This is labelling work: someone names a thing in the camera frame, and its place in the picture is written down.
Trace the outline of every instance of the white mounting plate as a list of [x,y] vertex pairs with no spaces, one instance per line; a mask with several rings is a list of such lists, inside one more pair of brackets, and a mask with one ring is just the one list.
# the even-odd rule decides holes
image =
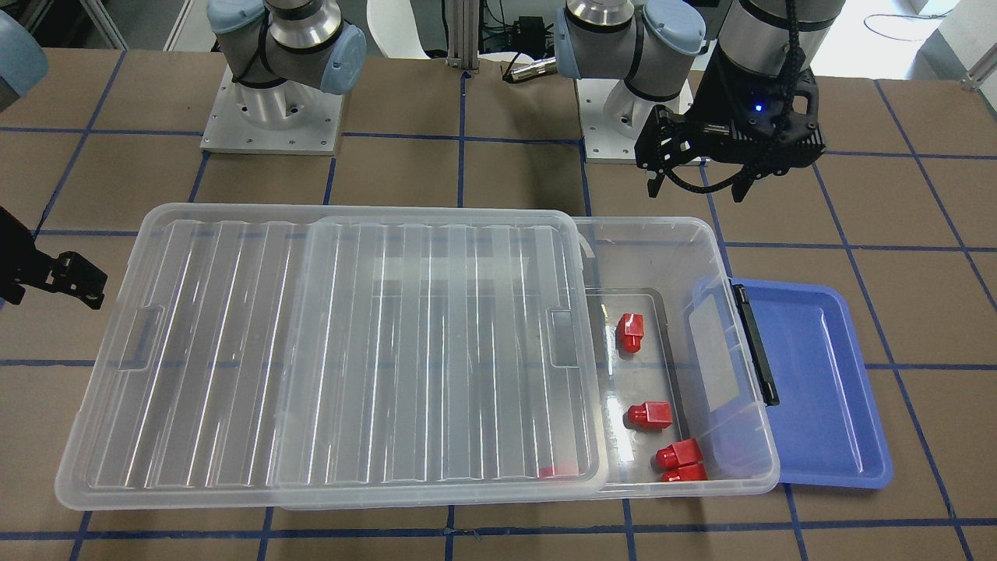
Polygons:
[[333,156],[339,136],[343,96],[315,91],[314,118],[286,130],[260,129],[242,118],[235,104],[232,72],[227,67],[204,126],[200,147],[223,154]]
[[[578,116],[585,137],[585,160],[593,164],[634,164],[634,139],[616,132],[609,125],[603,106],[619,80],[587,78],[575,80],[578,95]],[[685,113],[692,105],[692,90],[687,81],[679,97],[666,103],[675,113]],[[690,164],[699,165],[697,158]]]

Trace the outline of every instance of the blue plastic tray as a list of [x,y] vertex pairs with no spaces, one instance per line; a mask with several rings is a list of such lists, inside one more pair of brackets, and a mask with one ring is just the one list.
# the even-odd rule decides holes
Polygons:
[[826,286],[734,279],[748,293],[780,404],[783,483],[879,489],[893,477],[844,299]]

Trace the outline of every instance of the red block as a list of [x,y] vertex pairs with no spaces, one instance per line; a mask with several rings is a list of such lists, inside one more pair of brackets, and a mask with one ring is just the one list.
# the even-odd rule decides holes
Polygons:
[[640,339],[644,337],[644,316],[640,313],[625,313],[616,325],[616,338],[623,350],[633,354],[640,350]]
[[672,481],[706,481],[706,468],[701,463],[683,465],[671,471],[666,471],[661,476],[665,482]]
[[699,443],[695,438],[687,438],[658,450],[654,455],[658,467],[665,471],[671,471],[684,465],[691,465],[703,461],[703,452],[699,449]]
[[644,401],[643,405],[627,409],[626,418],[641,428],[668,428],[672,424],[672,406],[667,401]]

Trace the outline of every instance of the black handle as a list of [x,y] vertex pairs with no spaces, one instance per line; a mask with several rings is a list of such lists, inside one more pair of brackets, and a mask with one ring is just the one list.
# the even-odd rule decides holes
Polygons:
[[762,333],[758,330],[758,323],[755,321],[755,313],[751,310],[751,303],[748,301],[748,291],[743,284],[732,284],[734,290],[734,302],[738,305],[738,312],[741,314],[741,323],[744,324],[745,333],[748,335],[748,349],[751,351],[751,359],[755,364],[755,372],[758,374],[758,385],[762,389],[762,399],[766,405],[779,404],[779,391],[776,390],[776,381],[772,378],[772,368],[769,366],[769,358],[765,355],[765,347],[762,345]]

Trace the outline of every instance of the transparent plastic container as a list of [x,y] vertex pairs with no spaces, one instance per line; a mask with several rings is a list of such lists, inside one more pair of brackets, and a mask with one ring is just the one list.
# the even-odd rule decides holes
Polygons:
[[[624,311],[648,331],[632,357]],[[695,219],[166,205],[56,493],[317,509],[764,492],[779,463],[736,317]],[[651,399],[672,427],[622,427]],[[688,436],[710,480],[658,482],[653,453]]]

